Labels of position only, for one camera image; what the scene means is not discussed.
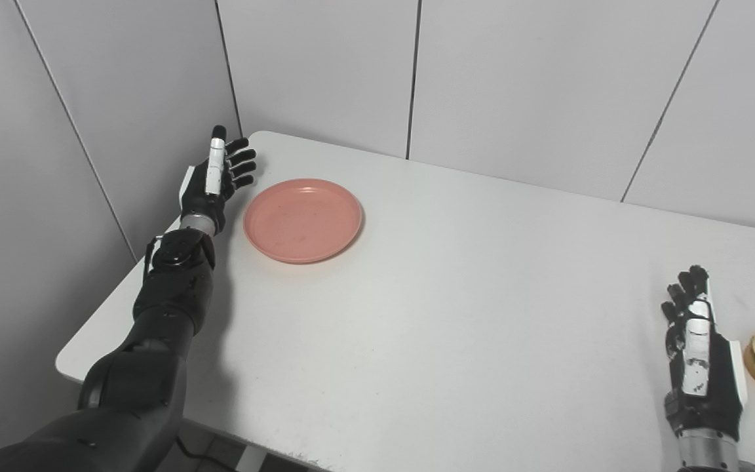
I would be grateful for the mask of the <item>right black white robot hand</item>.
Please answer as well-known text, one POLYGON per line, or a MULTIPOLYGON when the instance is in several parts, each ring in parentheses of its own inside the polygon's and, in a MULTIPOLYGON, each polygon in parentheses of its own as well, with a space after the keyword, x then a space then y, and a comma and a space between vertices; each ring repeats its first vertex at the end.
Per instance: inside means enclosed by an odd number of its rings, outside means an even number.
POLYGON ((674 436, 708 428, 740 439, 744 397, 738 350, 717 328, 709 273, 699 265, 680 272, 660 305, 667 320, 665 350, 671 388, 663 400, 674 436))

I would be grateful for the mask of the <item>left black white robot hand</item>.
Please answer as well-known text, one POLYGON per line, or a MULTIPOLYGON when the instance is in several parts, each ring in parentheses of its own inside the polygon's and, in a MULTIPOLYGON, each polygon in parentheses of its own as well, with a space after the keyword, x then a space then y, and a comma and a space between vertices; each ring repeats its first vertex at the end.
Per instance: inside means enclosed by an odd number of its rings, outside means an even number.
POLYGON ((254 182, 256 150, 247 138, 227 139, 215 125, 206 159, 189 167, 180 188, 180 227, 213 237, 227 225, 225 207, 236 192, 254 182))

